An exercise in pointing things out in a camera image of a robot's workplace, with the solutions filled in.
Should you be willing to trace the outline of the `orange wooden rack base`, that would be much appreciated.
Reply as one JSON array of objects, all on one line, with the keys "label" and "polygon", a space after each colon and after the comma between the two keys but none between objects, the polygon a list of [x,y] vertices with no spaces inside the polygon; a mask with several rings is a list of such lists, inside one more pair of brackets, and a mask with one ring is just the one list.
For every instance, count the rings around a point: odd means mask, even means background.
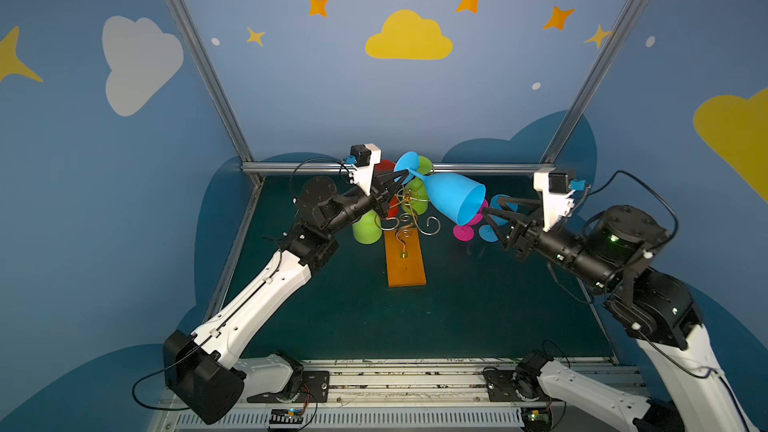
[{"label": "orange wooden rack base", "polygon": [[384,232],[390,288],[417,287],[427,283],[419,237],[415,228]]}]

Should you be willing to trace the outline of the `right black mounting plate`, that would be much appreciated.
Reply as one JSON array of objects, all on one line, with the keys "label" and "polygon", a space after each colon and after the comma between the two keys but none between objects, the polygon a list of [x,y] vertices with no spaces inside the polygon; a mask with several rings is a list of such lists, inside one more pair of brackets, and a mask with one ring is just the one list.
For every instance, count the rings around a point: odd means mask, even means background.
[{"label": "right black mounting plate", "polygon": [[518,380],[513,370],[486,367],[481,375],[491,402],[530,402],[538,399],[526,382]]}]

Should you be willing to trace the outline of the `horizontal aluminium back rail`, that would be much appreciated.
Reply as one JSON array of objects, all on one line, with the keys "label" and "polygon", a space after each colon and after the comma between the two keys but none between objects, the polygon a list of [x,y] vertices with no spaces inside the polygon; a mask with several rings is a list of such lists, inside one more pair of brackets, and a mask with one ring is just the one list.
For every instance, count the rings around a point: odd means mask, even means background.
[{"label": "horizontal aluminium back rail", "polygon": [[[532,175],[541,167],[548,164],[495,164],[495,163],[434,163],[436,173],[458,173],[469,176],[497,175]],[[343,171],[343,167],[335,162],[309,161],[300,162],[244,162],[241,170],[248,174],[263,175],[320,175],[333,174]]]}]

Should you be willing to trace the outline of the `green wine glass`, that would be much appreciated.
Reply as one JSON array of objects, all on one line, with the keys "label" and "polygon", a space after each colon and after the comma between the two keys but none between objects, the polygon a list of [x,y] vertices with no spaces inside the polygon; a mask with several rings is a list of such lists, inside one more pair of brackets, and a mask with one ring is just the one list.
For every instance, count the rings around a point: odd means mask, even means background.
[{"label": "green wine glass", "polygon": [[[430,175],[433,172],[433,163],[430,159],[420,156],[417,172],[422,175]],[[402,208],[405,213],[424,214],[429,207],[428,193],[423,181],[419,178],[410,180],[405,189],[405,199]]]},{"label": "green wine glass", "polygon": [[352,225],[354,239],[363,245],[371,245],[379,241],[383,235],[381,218],[374,211],[365,213]]}]

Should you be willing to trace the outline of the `left small circuit board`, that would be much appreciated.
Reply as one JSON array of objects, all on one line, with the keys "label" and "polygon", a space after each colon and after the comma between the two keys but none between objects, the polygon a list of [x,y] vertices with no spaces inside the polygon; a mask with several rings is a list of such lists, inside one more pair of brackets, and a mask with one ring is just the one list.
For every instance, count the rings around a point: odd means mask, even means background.
[{"label": "left small circuit board", "polygon": [[267,429],[273,430],[298,430],[305,423],[305,414],[298,409],[274,408],[269,411]]}]

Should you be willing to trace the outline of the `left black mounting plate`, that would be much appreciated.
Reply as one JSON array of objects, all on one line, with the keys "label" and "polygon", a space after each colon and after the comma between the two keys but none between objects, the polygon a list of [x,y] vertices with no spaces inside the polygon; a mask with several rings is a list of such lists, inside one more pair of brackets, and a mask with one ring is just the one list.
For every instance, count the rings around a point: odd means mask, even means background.
[{"label": "left black mounting plate", "polygon": [[246,397],[247,403],[326,403],[330,389],[329,371],[303,371],[300,379],[290,379],[278,393],[261,393]]}]

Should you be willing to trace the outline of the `red wine glass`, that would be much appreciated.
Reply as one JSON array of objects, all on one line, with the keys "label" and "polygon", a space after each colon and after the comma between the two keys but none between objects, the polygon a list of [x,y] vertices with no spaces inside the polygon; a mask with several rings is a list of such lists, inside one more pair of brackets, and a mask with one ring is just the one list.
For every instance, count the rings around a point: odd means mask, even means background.
[{"label": "red wine glass", "polygon": [[384,175],[392,173],[394,168],[395,163],[386,159],[383,159],[374,167],[374,182],[388,193],[388,202],[381,207],[381,213],[379,214],[382,219],[392,219],[397,214],[399,200],[397,198],[397,189],[394,188],[396,185],[395,180],[384,178]]}]

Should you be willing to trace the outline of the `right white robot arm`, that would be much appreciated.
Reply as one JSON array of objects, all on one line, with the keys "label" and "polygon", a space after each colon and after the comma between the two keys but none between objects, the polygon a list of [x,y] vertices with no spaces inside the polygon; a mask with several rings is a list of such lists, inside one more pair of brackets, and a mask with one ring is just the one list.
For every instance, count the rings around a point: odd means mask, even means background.
[{"label": "right white robot arm", "polygon": [[546,228],[541,213],[482,210],[505,248],[519,259],[535,252],[603,293],[604,308],[645,352],[669,400],[645,398],[575,372],[534,350],[514,370],[512,384],[523,400],[559,400],[618,431],[753,431],[711,347],[701,311],[680,280],[651,265],[672,235],[649,214],[613,206],[592,218],[585,236],[562,222]]}]

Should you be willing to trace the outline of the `right aluminium corner post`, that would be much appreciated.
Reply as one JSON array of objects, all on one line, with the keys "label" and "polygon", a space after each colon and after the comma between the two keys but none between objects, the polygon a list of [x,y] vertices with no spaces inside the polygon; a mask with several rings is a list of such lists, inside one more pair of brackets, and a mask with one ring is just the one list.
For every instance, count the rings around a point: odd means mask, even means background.
[{"label": "right aluminium corner post", "polygon": [[566,114],[545,148],[538,163],[540,168],[553,166],[561,155],[565,145],[573,135],[576,126],[585,114],[614,60],[619,55],[649,2],[650,0],[626,0],[613,24],[612,33],[607,38],[607,42],[600,48],[574,101],[567,109]]}]

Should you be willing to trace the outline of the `right small circuit board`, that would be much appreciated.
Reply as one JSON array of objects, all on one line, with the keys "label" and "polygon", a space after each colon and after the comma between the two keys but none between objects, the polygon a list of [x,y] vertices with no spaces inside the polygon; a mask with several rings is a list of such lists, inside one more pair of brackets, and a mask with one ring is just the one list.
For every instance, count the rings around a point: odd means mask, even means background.
[{"label": "right small circuit board", "polygon": [[521,419],[524,432],[550,432],[552,414],[546,409],[522,409]]}]

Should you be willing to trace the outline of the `pink wine glass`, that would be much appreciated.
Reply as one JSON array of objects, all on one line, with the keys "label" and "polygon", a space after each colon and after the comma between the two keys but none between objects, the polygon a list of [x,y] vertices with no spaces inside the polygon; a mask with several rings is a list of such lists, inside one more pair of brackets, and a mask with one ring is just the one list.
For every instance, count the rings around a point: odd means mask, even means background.
[{"label": "pink wine glass", "polygon": [[480,210],[465,225],[455,225],[452,229],[453,236],[461,242],[469,242],[475,237],[475,227],[482,223],[482,209],[488,206],[486,200],[483,201]]}]

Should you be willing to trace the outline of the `small circuit board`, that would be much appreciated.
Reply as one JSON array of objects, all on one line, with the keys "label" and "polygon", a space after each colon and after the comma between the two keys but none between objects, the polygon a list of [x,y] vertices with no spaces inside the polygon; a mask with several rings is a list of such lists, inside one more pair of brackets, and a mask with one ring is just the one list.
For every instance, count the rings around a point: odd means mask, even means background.
[{"label": "small circuit board", "polygon": [[298,430],[305,423],[305,414],[298,409],[274,408],[269,411],[267,429],[273,430]]},{"label": "small circuit board", "polygon": [[524,432],[550,432],[552,414],[546,409],[522,409],[521,419]]}]

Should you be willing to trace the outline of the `left aluminium corner post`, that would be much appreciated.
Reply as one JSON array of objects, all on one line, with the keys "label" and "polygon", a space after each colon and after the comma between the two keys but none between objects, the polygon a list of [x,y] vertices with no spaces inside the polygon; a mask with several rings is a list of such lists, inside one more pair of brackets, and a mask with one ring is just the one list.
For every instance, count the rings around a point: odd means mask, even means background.
[{"label": "left aluminium corner post", "polygon": [[242,164],[254,157],[185,0],[164,0]]}]

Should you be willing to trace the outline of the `black mounting plate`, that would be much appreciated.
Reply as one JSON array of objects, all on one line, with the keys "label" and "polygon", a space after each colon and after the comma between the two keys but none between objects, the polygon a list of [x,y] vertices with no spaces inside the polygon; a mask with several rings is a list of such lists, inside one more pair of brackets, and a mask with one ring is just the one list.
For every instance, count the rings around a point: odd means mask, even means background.
[{"label": "black mounting plate", "polygon": [[526,382],[518,380],[513,370],[486,367],[481,375],[491,402],[530,402],[538,399]]},{"label": "black mounting plate", "polygon": [[330,389],[329,371],[303,371],[300,379],[290,379],[278,393],[261,393],[246,397],[247,403],[326,403]]}]

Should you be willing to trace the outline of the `blue wine glass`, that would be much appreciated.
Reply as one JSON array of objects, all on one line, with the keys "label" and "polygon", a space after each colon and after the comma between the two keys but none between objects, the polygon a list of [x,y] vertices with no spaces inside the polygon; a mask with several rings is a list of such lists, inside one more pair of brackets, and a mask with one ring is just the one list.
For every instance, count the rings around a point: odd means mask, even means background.
[{"label": "blue wine glass", "polygon": [[[490,207],[497,210],[510,210],[512,212],[518,211],[519,206],[517,203],[508,202],[505,204],[505,206],[502,206],[500,204],[501,199],[510,199],[510,196],[506,194],[497,194],[493,196],[490,202]],[[490,225],[490,221],[497,224],[498,226],[504,226],[508,223],[508,220],[495,215],[491,215],[490,218],[485,220],[484,224],[479,227],[478,233],[480,238],[485,242],[494,243],[498,241],[498,237],[493,231],[493,228]]]},{"label": "blue wine glass", "polygon": [[480,212],[486,195],[484,184],[457,173],[438,172],[424,175],[416,152],[407,152],[395,163],[394,171],[407,171],[406,182],[421,180],[434,207],[457,226],[468,225]]}]

